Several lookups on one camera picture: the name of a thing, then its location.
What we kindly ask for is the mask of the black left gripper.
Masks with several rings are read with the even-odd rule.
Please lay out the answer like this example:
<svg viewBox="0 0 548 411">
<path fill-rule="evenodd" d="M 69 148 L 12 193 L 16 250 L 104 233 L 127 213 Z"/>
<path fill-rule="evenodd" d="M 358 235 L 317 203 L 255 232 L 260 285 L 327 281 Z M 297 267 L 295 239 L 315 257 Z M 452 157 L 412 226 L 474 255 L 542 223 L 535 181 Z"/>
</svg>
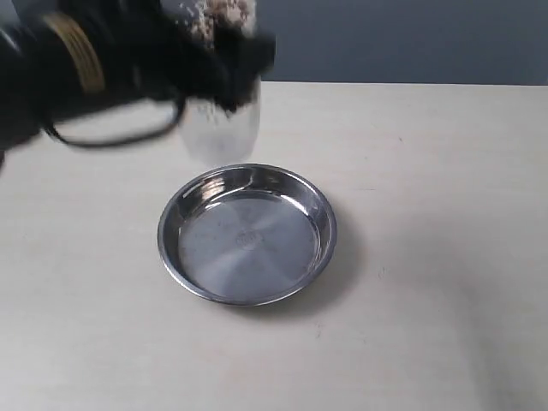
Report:
<svg viewBox="0 0 548 411">
<path fill-rule="evenodd" d="M 129 1 L 132 57 L 143 74 L 157 77 L 184 99 L 239 110 L 254 100 L 259 78 L 273 66 L 276 39 L 245 31 L 225 10 L 206 1 L 177 14 L 159 1 Z"/>
</svg>

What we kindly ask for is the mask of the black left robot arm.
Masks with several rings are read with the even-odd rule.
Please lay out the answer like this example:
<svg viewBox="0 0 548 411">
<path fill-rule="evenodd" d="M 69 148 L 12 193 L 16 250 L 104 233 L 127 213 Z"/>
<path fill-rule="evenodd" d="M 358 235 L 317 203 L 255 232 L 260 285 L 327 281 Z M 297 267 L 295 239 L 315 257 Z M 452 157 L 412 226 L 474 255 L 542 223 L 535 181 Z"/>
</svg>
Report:
<svg viewBox="0 0 548 411">
<path fill-rule="evenodd" d="M 48 134 L 65 146 L 108 150 L 164 137 L 190 99 L 235 113 L 274 64 L 276 40 L 210 15 L 202 34 L 159 1 L 60 1 L 1 28 L 1 150 Z M 102 141 L 61 135 L 59 122 L 141 100 L 168 102 L 163 126 Z"/>
</svg>

